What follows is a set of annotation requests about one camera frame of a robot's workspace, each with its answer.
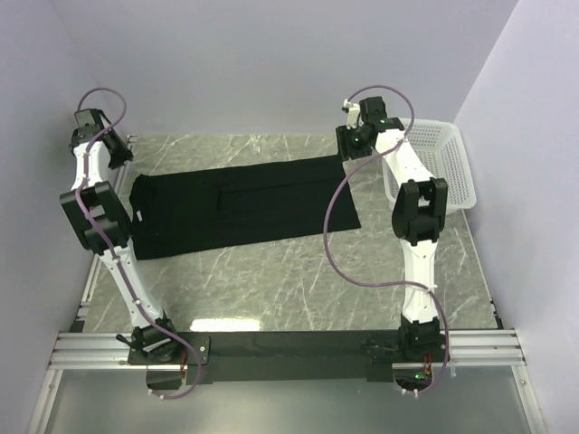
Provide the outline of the black t shirt blue logo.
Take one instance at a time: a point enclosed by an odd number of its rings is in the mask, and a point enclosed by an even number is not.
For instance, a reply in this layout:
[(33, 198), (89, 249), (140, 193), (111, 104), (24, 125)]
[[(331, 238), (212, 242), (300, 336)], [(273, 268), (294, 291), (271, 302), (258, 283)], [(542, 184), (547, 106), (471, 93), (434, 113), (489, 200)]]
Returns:
[(360, 228), (339, 156), (140, 175), (129, 202), (137, 259)]

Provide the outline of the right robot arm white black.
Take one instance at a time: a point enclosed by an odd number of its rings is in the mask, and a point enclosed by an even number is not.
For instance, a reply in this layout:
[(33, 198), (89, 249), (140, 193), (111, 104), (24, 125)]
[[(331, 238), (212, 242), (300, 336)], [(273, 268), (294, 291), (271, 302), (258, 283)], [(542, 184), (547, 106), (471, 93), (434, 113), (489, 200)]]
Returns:
[(376, 152), (398, 186), (392, 229), (403, 249), (404, 299), (394, 348), (404, 359), (416, 361), (444, 344), (433, 292), (434, 259), (445, 226), (448, 184), (424, 166), (407, 138), (411, 128), (387, 115), (382, 98), (358, 103), (347, 99), (342, 110), (346, 124), (336, 129), (339, 155), (355, 160)]

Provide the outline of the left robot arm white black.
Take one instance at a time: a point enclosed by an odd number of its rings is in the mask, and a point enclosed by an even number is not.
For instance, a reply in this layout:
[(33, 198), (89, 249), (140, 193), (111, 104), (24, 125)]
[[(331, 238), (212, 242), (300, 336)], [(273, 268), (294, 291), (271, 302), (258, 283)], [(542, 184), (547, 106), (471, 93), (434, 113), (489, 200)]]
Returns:
[(81, 246), (94, 253), (110, 272), (127, 306), (133, 330), (117, 339), (141, 363), (171, 363), (182, 345), (165, 310), (153, 298), (131, 241), (131, 221), (109, 181), (109, 170), (133, 158), (131, 150), (96, 108), (77, 109), (77, 128), (70, 150), (76, 161), (71, 190), (60, 196), (61, 207)]

